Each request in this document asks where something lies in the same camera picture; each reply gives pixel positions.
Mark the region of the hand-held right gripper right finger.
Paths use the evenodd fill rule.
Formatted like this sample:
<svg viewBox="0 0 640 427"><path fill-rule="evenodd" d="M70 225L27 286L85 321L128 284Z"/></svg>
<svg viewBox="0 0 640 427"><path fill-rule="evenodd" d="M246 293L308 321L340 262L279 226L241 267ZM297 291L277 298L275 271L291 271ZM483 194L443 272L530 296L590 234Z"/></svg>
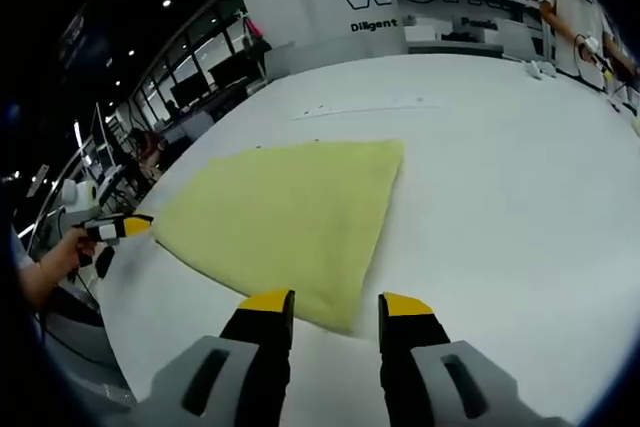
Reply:
<svg viewBox="0 0 640 427"><path fill-rule="evenodd" d="M516 380L466 341L449 339L431 307L378 296L380 384L392 426L567 426L520 398Z"/></svg>

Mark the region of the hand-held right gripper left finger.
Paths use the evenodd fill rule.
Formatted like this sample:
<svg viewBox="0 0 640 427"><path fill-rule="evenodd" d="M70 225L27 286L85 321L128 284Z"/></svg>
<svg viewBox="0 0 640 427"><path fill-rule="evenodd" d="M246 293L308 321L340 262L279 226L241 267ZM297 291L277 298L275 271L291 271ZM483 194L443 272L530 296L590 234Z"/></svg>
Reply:
<svg viewBox="0 0 640 427"><path fill-rule="evenodd" d="M154 377L137 405L139 426L277 426L290 383L295 292L241 302Z"/></svg>

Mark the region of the person's left hand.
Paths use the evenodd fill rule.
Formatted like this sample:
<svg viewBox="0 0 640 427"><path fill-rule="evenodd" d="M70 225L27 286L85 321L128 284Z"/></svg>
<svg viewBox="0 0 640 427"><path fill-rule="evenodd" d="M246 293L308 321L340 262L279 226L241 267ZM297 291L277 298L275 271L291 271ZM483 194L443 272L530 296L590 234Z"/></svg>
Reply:
<svg viewBox="0 0 640 427"><path fill-rule="evenodd" d="M66 272L87 267L93 261L97 242L89 237L82 226L70 228L63 236L60 246Z"/></svg>

